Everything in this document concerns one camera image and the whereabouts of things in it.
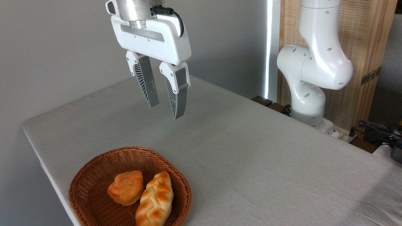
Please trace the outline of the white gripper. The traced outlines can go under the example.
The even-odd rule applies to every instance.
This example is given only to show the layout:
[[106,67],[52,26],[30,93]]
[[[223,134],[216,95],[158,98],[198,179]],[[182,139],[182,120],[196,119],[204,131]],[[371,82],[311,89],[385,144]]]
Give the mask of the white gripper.
[[176,16],[158,15],[147,20],[146,28],[134,29],[120,17],[111,16],[111,23],[120,46],[128,50],[126,60],[136,77],[150,108],[159,104],[155,79],[149,57],[164,61],[159,70],[164,75],[172,114],[175,120],[185,113],[187,89],[191,86],[188,65],[192,55],[187,31],[182,37]]

